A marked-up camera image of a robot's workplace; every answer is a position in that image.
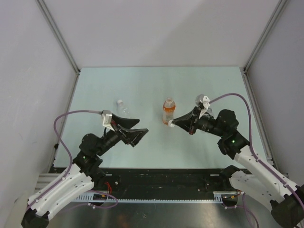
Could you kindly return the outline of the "clear unlabelled plastic bottle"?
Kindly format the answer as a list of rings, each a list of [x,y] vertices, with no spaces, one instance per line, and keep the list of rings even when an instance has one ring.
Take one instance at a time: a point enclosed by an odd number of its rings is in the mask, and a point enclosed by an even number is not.
[[[117,104],[117,111],[120,117],[130,117],[129,109],[127,108],[124,102],[122,104]]]

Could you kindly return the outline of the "orange label bottle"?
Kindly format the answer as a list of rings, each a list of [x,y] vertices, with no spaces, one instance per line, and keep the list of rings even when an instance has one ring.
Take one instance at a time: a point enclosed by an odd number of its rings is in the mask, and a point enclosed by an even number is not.
[[[168,125],[169,121],[173,120],[175,108],[176,104],[173,98],[168,97],[163,104],[162,121],[164,124]]]

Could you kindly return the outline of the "blue label water bottle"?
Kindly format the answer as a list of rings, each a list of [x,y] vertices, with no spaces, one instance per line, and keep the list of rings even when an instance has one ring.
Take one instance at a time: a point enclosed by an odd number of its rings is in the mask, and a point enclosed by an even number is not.
[[[206,112],[206,115],[209,116],[210,118],[214,119],[214,114],[211,108],[209,108]]]

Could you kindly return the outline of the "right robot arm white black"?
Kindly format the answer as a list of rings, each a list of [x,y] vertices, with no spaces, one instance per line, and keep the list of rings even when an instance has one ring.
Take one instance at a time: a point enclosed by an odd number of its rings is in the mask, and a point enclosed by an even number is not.
[[[230,165],[219,178],[223,190],[238,189],[264,205],[274,220],[283,228],[294,228],[304,219],[304,188],[280,173],[253,151],[249,140],[238,130],[234,111],[221,110],[214,118],[200,114],[195,107],[188,114],[171,120],[193,135],[201,130],[220,137],[218,147],[222,154],[244,166],[251,174]]]

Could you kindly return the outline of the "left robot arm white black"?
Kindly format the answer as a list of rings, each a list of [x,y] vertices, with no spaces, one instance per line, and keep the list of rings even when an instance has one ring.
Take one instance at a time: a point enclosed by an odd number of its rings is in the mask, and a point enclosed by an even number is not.
[[[45,228],[50,220],[67,204],[87,191],[101,189],[105,173],[99,167],[100,158],[119,142],[135,147],[148,133],[147,128],[134,129],[139,119],[122,118],[111,111],[97,111],[102,118],[101,137],[86,134],[75,158],[68,154],[70,163],[62,173],[28,199],[21,221],[24,228]]]

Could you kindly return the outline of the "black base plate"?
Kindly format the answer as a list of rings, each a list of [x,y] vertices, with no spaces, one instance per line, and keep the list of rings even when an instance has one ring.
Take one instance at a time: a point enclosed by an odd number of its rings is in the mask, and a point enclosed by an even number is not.
[[[196,191],[239,191],[223,169],[127,169],[104,168],[105,176],[95,190],[111,190],[113,196],[181,195]]]

